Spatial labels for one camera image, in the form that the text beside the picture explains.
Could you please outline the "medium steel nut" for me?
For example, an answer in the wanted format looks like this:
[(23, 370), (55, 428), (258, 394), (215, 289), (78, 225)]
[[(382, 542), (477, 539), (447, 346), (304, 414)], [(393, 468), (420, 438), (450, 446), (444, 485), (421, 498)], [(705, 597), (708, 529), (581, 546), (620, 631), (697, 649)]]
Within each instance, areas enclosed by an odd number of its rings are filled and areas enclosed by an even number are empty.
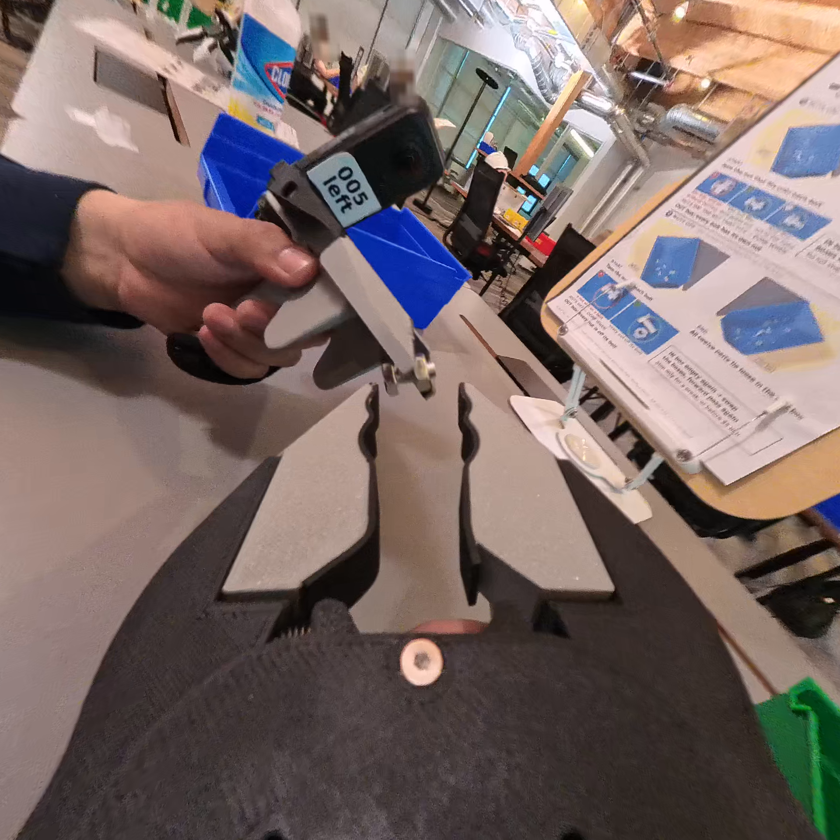
[(385, 392), (389, 396), (398, 396), (403, 386), (414, 387), (425, 400), (436, 391), (436, 367), (434, 362), (419, 354), (410, 369), (401, 370), (394, 363), (383, 363), (381, 373)]

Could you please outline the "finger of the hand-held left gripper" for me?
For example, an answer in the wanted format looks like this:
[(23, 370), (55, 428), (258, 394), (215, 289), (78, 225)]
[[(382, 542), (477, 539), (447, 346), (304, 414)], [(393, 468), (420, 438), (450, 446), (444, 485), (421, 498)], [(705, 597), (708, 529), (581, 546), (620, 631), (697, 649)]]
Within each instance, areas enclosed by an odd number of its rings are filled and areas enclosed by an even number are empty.
[(350, 238), (336, 239), (322, 252), (320, 261), (354, 314), (381, 345), (386, 363), (404, 370), (413, 366), (419, 354), (431, 360), (413, 321)]
[(328, 344), (313, 368), (312, 379), (318, 389), (330, 391), (379, 369), (386, 361), (375, 336), (360, 318), (352, 317), (330, 332)]

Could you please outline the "black office chair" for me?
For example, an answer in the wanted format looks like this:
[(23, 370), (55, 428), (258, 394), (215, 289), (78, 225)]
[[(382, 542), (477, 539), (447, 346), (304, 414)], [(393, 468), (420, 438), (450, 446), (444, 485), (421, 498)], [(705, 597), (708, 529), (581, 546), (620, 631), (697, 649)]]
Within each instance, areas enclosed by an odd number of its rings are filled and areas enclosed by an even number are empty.
[(508, 277), (510, 249), (486, 241), (501, 187), (508, 174), (494, 171), (484, 158), (476, 163), (465, 202), (446, 228), (444, 244), (473, 279), (490, 272)]
[(567, 224), (543, 267), (538, 268), (499, 313), (499, 318), (560, 383), (572, 376), (574, 363), (543, 329), (540, 312), (550, 290), (594, 249)]

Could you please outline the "green plastic bin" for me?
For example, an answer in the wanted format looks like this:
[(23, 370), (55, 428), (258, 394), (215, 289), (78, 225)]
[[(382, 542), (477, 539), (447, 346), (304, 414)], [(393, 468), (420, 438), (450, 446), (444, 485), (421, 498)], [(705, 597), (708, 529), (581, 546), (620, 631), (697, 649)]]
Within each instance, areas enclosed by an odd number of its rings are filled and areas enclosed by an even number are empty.
[(820, 834), (838, 839), (838, 706), (807, 677), (754, 709), (794, 798)]

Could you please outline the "white stand base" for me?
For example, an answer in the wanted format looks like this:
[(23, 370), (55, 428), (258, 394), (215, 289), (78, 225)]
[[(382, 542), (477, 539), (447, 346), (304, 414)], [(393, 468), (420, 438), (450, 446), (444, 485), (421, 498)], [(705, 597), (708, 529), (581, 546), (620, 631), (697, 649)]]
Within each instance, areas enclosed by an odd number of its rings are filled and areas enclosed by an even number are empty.
[(654, 533), (654, 527), (665, 521), (666, 508), (651, 487), (642, 488), (638, 479), (642, 470), (621, 454), (606, 430), (587, 418), (582, 407), (567, 416), (564, 397), (552, 392), (551, 400), (512, 395), (509, 404), (530, 435), (562, 466), (575, 467), (627, 520)]

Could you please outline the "printed paper leaflet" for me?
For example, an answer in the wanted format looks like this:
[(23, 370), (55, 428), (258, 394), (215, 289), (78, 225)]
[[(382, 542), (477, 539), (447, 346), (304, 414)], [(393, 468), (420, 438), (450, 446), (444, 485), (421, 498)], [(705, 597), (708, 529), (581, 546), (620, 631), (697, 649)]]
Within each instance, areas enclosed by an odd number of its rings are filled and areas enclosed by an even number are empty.
[(225, 80), (208, 76), (189, 61), (147, 39), (139, 30), (110, 17), (84, 17), (75, 26), (93, 38), (97, 46), (109, 49), (131, 65), (163, 76), (220, 108), (226, 107), (229, 85)]

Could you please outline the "black light stand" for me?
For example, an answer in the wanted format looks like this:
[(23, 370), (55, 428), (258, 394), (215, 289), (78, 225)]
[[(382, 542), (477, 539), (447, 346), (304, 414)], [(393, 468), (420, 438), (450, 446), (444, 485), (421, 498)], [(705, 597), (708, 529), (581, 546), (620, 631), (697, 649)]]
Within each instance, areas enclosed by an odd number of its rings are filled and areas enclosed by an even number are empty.
[(437, 177), (437, 180), (431, 186), (429, 186), (429, 188), (427, 189), (423, 198), (414, 198), (413, 199), (413, 204), (414, 204), (415, 208), (417, 208), (419, 211), (422, 212), (422, 214), (424, 214), (427, 217), (431, 217), (432, 213), (433, 213), (433, 208), (432, 208), (432, 205), (430, 204), (430, 200), (431, 200), (432, 194), (434, 193), (435, 187), (438, 185), (438, 182), (440, 182), (441, 179), (443, 179), (444, 176), (446, 175), (446, 173), (448, 171), (448, 165), (454, 159), (455, 148), (456, 148), (458, 142), (460, 141), (460, 138), (463, 135), (464, 131), (466, 130), (467, 125), (469, 124), (469, 121), (472, 117), (472, 114), (476, 110), (476, 106), (478, 105), (479, 100), (481, 99), (483, 93), (485, 92), (485, 90), (487, 88), (490, 88), (491, 90), (497, 90), (498, 87), (499, 87), (497, 79), (494, 78), (491, 74), (489, 74), (485, 70), (481, 69), (480, 67), (476, 68), (476, 76), (478, 77), (478, 79), (480, 81), (480, 85), (479, 85), (479, 88), (478, 88), (478, 91), (477, 91), (476, 95), (473, 98), (473, 101), (470, 104), (469, 110), (467, 111), (467, 113), (466, 113), (465, 117), (463, 118), (461, 124), (458, 126), (458, 131), (457, 131), (455, 137), (453, 138), (452, 143), (448, 147), (448, 150), (447, 150), (445, 158), (444, 158), (444, 173), (442, 175), (439, 175)]

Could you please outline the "person's left hand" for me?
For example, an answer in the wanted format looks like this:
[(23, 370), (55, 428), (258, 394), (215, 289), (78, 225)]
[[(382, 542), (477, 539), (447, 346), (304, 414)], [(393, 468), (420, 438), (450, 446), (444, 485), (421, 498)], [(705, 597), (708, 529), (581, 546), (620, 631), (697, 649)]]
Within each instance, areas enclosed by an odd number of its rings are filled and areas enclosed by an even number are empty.
[(219, 369), (255, 379), (328, 340), (268, 349), (264, 332), (278, 306), (256, 299), (255, 289), (306, 286), (318, 269), (268, 222), (97, 190), (77, 205), (60, 274), (88, 308), (127, 314), (166, 335), (193, 333)]

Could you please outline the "blue plastic bin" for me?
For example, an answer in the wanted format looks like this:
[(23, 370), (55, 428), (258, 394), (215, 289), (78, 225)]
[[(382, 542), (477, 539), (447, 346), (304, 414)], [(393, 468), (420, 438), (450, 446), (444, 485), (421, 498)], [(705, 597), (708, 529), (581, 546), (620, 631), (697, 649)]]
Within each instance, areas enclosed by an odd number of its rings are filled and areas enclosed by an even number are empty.
[[(226, 113), (217, 115), (199, 158), (208, 207), (253, 217), (271, 168), (304, 153)], [(413, 320), (425, 329), (470, 273), (407, 208), (390, 207), (351, 227), (348, 236)]]

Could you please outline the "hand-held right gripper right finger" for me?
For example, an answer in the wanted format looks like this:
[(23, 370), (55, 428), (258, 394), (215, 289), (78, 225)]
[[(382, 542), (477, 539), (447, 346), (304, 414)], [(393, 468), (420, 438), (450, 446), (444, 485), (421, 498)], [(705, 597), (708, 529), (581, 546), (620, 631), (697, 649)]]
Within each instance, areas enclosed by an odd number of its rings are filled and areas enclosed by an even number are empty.
[(558, 459), (472, 384), (458, 386), (459, 571), (467, 603), (540, 607), (615, 594)]

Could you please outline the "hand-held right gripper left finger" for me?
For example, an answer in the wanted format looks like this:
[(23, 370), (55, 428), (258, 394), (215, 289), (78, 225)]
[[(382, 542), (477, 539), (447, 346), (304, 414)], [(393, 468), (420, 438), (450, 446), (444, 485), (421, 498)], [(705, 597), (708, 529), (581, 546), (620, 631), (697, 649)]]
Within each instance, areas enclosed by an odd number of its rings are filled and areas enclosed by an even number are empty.
[(366, 384), (279, 457), (221, 594), (278, 595), (295, 607), (322, 599), (353, 606), (380, 567), (375, 474), (380, 393)]

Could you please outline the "white crumpled wipe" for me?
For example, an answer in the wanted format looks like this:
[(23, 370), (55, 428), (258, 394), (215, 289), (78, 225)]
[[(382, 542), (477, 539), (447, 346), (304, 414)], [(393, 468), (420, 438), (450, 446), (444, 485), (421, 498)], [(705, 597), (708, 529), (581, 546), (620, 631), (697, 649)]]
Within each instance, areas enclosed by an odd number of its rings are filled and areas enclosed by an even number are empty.
[(135, 154), (140, 152), (133, 139), (130, 122), (116, 112), (112, 112), (108, 107), (100, 106), (91, 112), (66, 106), (65, 112), (71, 121), (90, 129), (108, 147)]

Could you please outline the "disinfecting wipes canister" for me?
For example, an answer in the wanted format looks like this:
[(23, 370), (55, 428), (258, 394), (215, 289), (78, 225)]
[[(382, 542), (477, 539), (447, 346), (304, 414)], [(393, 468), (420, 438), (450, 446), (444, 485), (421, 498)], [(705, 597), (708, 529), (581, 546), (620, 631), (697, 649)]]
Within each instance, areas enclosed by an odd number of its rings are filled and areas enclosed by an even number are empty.
[(280, 138), (301, 35), (294, 2), (243, 2), (227, 102), (229, 116)]

